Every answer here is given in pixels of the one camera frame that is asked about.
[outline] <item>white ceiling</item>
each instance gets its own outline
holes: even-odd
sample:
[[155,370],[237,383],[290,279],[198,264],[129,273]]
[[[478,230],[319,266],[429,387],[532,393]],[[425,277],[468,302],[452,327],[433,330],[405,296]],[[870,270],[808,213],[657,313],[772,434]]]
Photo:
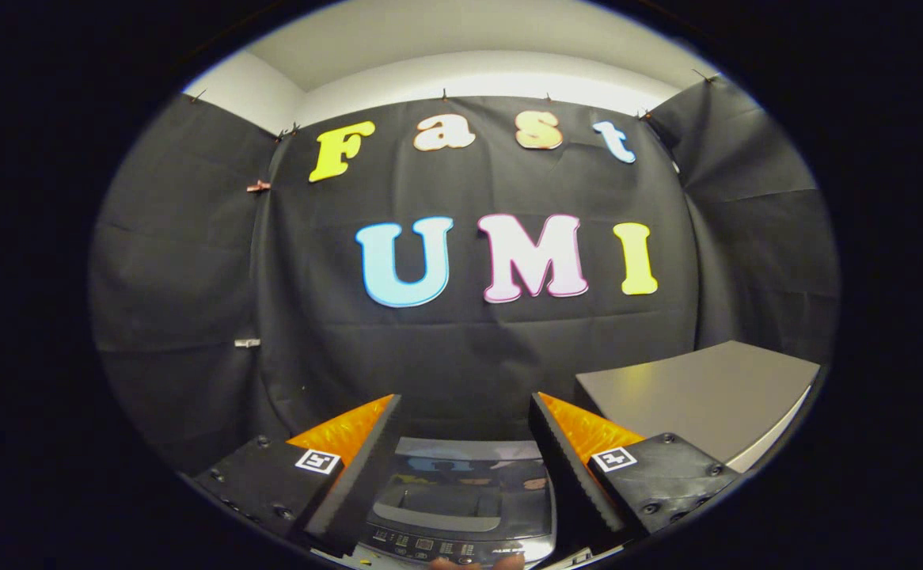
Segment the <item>white ceiling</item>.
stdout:
[[248,48],[305,91],[381,65],[456,51],[572,55],[685,88],[716,72],[683,47],[577,0],[347,0]]

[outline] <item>gray box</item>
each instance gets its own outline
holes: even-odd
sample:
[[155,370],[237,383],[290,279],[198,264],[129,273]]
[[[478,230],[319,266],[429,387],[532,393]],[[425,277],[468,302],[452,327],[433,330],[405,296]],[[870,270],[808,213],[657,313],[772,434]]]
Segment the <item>gray box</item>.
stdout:
[[[729,340],[674,358],[577,374],[577,379],[605,418],[646,438],[676,433],[733,469],[745,470],[788,425],[819,369],[813,362]],[[751,447],[762,450],[744,454]],[[740,459],[733,465],[734,458]]]

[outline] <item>screw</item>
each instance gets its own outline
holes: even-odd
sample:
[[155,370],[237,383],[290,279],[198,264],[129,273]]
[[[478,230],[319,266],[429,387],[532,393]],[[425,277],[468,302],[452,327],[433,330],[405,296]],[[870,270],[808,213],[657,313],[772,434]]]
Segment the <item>screw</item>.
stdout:
[[294,518],[294,516],[292,516],[292,511],[282,505],[275,505],[275,516],[286,520],[292,520]]

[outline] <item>control panel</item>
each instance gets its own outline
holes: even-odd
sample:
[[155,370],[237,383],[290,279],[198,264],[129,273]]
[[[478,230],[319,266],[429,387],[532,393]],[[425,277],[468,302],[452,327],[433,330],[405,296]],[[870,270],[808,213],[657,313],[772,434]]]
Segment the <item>control panel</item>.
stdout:
[[368,523],[361,544],[386,552],[397,558],[417,563],[428,563],[435,558],[446,558],[458,564],[480,563],[493,566],[498,559],[523,553],[527,562],[548,555],[553,542],[544,537],[515,538],[508,541],[446,541],[443,538],[421,537]]

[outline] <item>pink letter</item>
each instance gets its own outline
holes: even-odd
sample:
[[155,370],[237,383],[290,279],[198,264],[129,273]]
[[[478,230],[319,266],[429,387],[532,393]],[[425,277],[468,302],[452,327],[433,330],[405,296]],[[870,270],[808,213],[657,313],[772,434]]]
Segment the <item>pink letter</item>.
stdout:
[[522,296],[513,280],[511,266],[520,275],[531,296],[537,296],[545,281],[545,270],[553,266],[553,280],[547,290],[553,297],[573,297],[588,290],[581,277],[578,258],[578,225],[574,216],[555,214],[542,224],[538,245],[534,245],[522,224],[510,214],[490,214],[479,220],[479,228],[490,239],[493,284],[483,293],[490,303],[506,303]]

